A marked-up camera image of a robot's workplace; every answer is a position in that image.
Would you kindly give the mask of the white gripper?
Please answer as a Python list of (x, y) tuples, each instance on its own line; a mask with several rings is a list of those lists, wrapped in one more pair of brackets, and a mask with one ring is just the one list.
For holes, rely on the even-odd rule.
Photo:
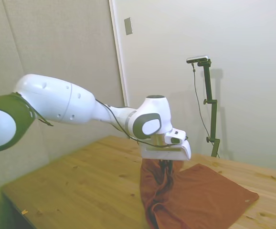
[(180, 145), (172, 145), (165, 148), (159, 148), (141, 144), (141, 156), (145, 159), (158, 159), (162, 171), (165, 170), (166, 161), (168, 172), (173, 172), (173, 160), (186, 161), (191, 159), (191, 147), (187, 140)]

